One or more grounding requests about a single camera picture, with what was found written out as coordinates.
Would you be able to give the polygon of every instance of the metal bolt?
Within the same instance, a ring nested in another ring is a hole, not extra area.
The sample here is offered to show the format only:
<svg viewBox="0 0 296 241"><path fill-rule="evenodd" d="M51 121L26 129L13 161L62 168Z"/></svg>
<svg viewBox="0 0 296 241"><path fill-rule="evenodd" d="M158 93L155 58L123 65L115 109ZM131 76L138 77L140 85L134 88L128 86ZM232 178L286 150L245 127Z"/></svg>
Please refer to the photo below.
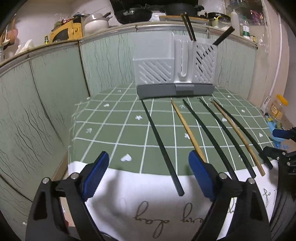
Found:
<svg viewBox="0 0 296 241"><path fill-rule="evenodd" d="M223 180L225 180L227 178L227 175L223 172L219 173L219 177Z"/></svg>
<svg viewBox="0 0 296 241"><path fill-rule="evenodd" d="M255 184L255 180L254 180L253 178L248 178L248 182L249 182L250 184Z"/></svg>
<svg viewBox="0 0 296 241"><path fill-rule="evenodd" d="M47 184L48 182L49 182L49 178L48 177L43 178L43 180L42 180L42 183L43 184Z"/></svg>
<svg viewBox="0 0 296 241"><path fill-rule="evenodd" d="M71 179L75 180L79 177L79 173L77 173L77 172L72 173L70 177L71 177Z"/></svg>

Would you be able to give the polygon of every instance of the plastic jar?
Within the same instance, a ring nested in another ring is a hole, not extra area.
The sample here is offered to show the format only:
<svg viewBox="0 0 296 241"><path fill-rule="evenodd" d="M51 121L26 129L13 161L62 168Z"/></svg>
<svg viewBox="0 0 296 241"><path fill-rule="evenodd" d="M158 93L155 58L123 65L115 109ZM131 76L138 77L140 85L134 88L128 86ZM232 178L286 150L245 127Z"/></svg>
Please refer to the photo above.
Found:
<svg viewBox="0 0 296 241"><path fill-rule="evenodd" d="M284 114L284 107L288 105L288 101L281 95L277 95L277 98L273 101L268 115L274 121L281 121Z"/></svg>

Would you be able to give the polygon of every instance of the green checkered tablecloth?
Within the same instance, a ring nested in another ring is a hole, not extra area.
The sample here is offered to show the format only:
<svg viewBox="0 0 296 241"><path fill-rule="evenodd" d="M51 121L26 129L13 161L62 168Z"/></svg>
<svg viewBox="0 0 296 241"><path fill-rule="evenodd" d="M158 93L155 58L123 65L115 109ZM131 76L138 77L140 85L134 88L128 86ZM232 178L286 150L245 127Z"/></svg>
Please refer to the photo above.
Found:
<svg viewBox="0 0 296 241"><path fill-rule="evenodd" d="M229 128L232 135L255 166L244 144L226 119L210 102L215 98L264 148L272 142L271 133L260 111L239 95L216 87L213 96L202 97ZM185 98L221 146L234 170L246 169L237 150L215 118L197 97ZM218 172L226 172L219 155L195 118L183 105L182 98L173 98L204 152L207 161ZM148 99L145 105L166 147L178 175L192 175L188 154L193 150L190 139L174 111L170 98ZM70 130L69 163L92 163L101 151L110 156L109 168L135 173L169 175L134 83L103 91L76 105Z"/></svg>

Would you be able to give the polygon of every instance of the black chopstick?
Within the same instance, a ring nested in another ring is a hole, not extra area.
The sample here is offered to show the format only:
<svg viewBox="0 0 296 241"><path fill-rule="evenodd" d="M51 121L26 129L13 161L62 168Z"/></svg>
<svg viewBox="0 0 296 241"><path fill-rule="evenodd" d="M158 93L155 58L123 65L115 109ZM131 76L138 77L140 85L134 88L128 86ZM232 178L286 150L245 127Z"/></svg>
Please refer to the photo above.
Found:
<svg viewBox="0 0 296 241"><path fill-rule="evenodd" d="M220 44L224 39L226 39L232 32L234 31L234 28L230 26L214 43L213 45Z"/></svg>
<svg viewBox="0 0 296 241"><path fill-rule="evenodd" d="M273 168L270 160L264 155L262 148L258 145L255 139L251 136L251 134L242 126L241 123L238 122L236 118L234 118L226 109L224 109L217 101L215 103L220 106L220 108L233 120L233 122L241 129L241 131L249 138L255 149L258 151L259 156L263 160L263 162L267 165L267 167L271 170Z"/></svg>
<svg viewBox="0 0 296 241"><path fill-rule="evenodd" d="M188 32L189 38L190 38L190 40L192 41L193 38L192 38L192 35L191 35L191 32L190 32L189 26L188 26L188 24L187 24L187 22L186 22L186 19L185 19L183 13L181 13L181 18L182 18L182 20L183 20L183 22L184 22L184 24L185 24L185 27L186 27L186 29L187 29L187 32Z"/></svg>
<svg viewBox="0 0 296 241"><path fill-rule="evenodd" d="M148 110L146 108L146 105L144 104L143 100L141 100L141 102L142 102L142 105L144 107L145 113L146 113L146 115L148 117L148 120L150 122L150 125L152 127L152 130L153 130L154 136L155 136L155 138L157 140L160 151L161 151L161 153L163 155L163 159L165 160L165 163L166 163L166 165L168 167L168 171L170 173L170 176L172 177L174 185L175 185L175 187L177 189L178 195L183 196L184 195L184 190L183 190L182 185L181 185L181 183L180 183L180 181L178 179L178 176L177 176L176 171L174 169L174 166L173 166L173 164L172 164L172 162L170 160L170 157L168 156L168 153L167 153L167 151L165 149L165 146L164 146L164 144L163 144L163 142L162 142L162 140L161 140L161 138L159 136L159 133L157 132L157 129L156 129L156 127L155 127L155 125L153 123L153 120L152 120L152 118L151 118L151 116L150 116L150 114L149 114L149 112L148 112Z"/></svg>
<svg viewBox="0 0 296 241"><path fill-rule="evenodd" d="M227 127L223 124L223 122L219 119L219 117L211 110L211 108L208 107L208 105L205 103L204 100L202 100L200 98L200 102L204 105L204 107L212 114L212 116L217 120L217 122L219 123L219 125L222 127L222 129L225 131L226 135L229 137L229 139L231 140L231 142L233 143L234 147L236 148L237 152L239 153L242 161L244 162L244 165L246 166L247 170L249 171L250 175L252 178L256 177L256 174L248 160L248 158L246 157L245 153L243 152L243 150L241 149L241 147L239 146L239 144L237 143L237 141L235 140L235 138L231 135L230 131L227 129Z"/></svg>
<svg viewBox="0 0 296 241"><path fill-rule="evenodd" d="M200 124L200 126L202 127L202 129L204 130L206 135L209 137L209 139L212 142L214 148L218 152L218 155L220 156L222 162L224 163L224 165L225 165L231 179L232 180L238 180L238 178L237 178L232 166L230 165L227 157L225 156L224 152L222 151L221 147L219 146L219 144L217 143L217 141L215 140L215 138L213 137L211 132L208 130L208 128L205 126L205 124L202 122L202 120L197 116L197 114L194 112L194 110L190 107L190 105L188 105L188 103L184 99L183 99L183 102L184 102L185 106L187 107L187 109L191 112L191 114L197 120L197 122Z"/></svg>
<svg viewBox="0 0 296 241"><path fill-rule="evenodd" d="M196 41L195 34L194 34L194 31L193 31L190 19L189 19L188 14L186 12L185 12L185 18L186 18L186 21L188 23L188 26L189 26L189 29L190 29L190 32L191 32L191 35L192 35L192 39L193 39L193 41Z"/></svg>

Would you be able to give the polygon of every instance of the light brown chopstick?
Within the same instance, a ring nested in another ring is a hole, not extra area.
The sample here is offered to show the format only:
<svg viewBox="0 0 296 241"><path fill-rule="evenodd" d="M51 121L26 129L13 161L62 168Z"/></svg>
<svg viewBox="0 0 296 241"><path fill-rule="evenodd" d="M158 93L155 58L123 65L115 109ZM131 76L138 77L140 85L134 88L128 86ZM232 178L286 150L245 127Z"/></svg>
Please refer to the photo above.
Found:
<svg viewBox="0 0 296 241"><path fill-rule="evenodd" d="M204 156L202 150L200 149L200 147L199 147L199 145L198 145L198 143L197 143L197 141L196 141L196 139L195 139L195 137L194 137L192 131L190 130L188 124L186 123L186 120L185 120L184 117L182 116L181 112L179 111L179 109L178 109L178 107L176 106L176 104L174 103L174 101L171 100L171 102L172 102L172 105L173 105L173 107L174 107L174 109L175 109L177 115L179 116L179 118L180 118L180 120L181 120L181 122L182 122L182 124L183 124L183 126L184 126L184 128L185 128L185 130L186 130L186 132L187 132L187 134L189 135L189 138L190 138L190 140L191 140L191 142L192 142L192 144L193 144L193 146L194 146L194 149L195 149L196 152L199 154L199 156L201 157L201 159L203 160L203 162L206 163L207 160L206 160L206 158L205 158L205 156Z"/></svg>
<svg viewBox="0 0 296 241"><path fill-rule="evenodd" d="M248 141L246 140L246 138L244 137L244 135L241 133L241 131L237 128L237 126L234 124L234 122L232 121L232 119L220 108L219 105L217 105L217 103L215 102L215 100L212 101L212 103L214 104L214 106L220 111L220 113L225 117L225 119L228 121L228 123L232 126L232 128L235 130L235 132L238 134L238 136L240 137L240 139L242 140L242 142L244 143L245 147L247 148L247 150L249 151L249 153L251 154L261 176L265 175L265 171L263 170L255 152L253 151L253 149L249 146Z"/></svg>

